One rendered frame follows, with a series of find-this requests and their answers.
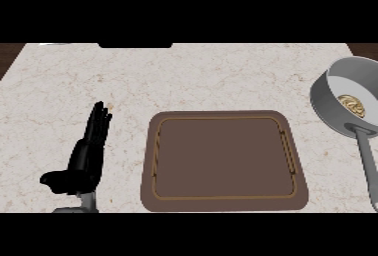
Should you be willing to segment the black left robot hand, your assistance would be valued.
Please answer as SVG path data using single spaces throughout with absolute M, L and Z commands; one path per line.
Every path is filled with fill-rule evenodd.
M 40 183 L 55 194 L 86 194 L 96 190 L 102 177 L 103 151 L 112 114 L 99 101 L 92 109 L 83 138 L 72 149 L 68 167 L 41 175 Z

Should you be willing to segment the brown square tray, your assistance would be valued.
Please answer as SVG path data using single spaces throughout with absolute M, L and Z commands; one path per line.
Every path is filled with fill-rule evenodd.
M 273 110 L 158 113 L 140 200 L 154 212 L 303 209 L 309 189 L 285 116 Z

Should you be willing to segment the golden cupcake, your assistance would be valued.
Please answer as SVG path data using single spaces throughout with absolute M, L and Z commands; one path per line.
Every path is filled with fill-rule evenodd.
M 340 95 L 338 101 L 347 110 L 360 118 L 365 117 L 366 111 L 360 100 L 352 95 Z

